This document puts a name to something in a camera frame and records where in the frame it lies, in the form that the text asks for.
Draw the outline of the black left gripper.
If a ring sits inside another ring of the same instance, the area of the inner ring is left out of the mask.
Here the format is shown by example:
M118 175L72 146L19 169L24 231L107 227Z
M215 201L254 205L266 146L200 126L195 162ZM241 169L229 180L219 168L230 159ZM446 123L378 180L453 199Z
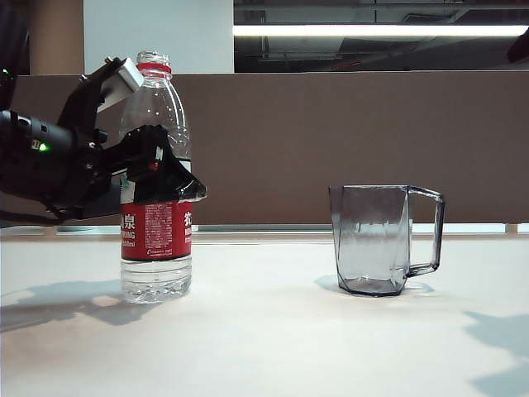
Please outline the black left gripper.
M45 198L47 212L59 220L119 214L119 182L103 167L107 139L107 132L95 128L91 137L78 140L59 191ZM206 185L175 157L164 126L136 127L123 137L123 145L131 156L125 174L135 184L134 203L198 202L207 197Z

